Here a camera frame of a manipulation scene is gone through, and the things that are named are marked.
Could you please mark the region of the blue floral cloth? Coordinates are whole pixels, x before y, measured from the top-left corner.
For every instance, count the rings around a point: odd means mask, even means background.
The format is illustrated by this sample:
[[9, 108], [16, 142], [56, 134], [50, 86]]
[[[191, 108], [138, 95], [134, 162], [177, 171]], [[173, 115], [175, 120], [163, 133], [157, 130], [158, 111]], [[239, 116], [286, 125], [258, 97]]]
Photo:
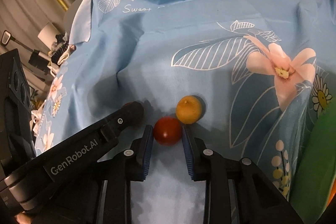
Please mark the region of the blue floral cloth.
[[255, 162], [287, 200], [317, 118], [335, 103], [335, 0], [79, 0], [44, 106], [46, 152], [136, 100], [145, 123], [184, 96], [193, 133]]

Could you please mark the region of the red cherry tomato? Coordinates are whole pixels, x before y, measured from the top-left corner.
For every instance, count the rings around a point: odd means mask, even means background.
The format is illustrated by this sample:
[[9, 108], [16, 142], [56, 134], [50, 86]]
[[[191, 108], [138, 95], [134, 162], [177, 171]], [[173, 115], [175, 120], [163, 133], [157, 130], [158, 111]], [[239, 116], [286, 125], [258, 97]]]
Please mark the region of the red cherry tomato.
[[164, 146], [177, 144], [182, 137], [182, 126], [177, 118], [165, 116], [154, 126], [154, 139]]

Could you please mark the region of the black floor lamp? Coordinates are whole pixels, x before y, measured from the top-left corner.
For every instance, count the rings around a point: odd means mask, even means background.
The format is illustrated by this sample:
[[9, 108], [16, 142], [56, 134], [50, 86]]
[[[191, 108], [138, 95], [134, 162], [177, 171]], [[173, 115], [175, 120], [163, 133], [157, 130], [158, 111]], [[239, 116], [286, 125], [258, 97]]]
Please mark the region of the black floor lamp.
[[14, 42], [17, 45], [21, 46], [25, 50], [27, 50], [30, 53], [30, 59], [29, 59], [29, 64], [32, 65], [33, 67], [39, 69], [42, 71], [45, 75], [50, 74], [50, 69], [48, 67], [49, 63], [51, 62], [51, 58], [47, 56], [45, 53], [39, 50], [33, 50], [30, 47], [24, 45], [22, 42], [17, 40], [15, 37], [12, 36], [12, 34], [4, 30], [1, 38], [1, 45], [3, 47], [7, 47], [9, 42]]

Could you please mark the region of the green plastic bowl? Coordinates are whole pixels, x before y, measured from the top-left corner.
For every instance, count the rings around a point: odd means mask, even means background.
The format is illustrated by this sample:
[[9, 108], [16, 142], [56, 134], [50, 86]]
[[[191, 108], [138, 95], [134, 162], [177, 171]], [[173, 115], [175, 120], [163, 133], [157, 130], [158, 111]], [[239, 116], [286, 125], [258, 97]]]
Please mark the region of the green plastic bowl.
[[335, 103], [317, 118], [306, 141], [290, 204], [303, 223], [316, 223], [327, 208], [335, 182]]

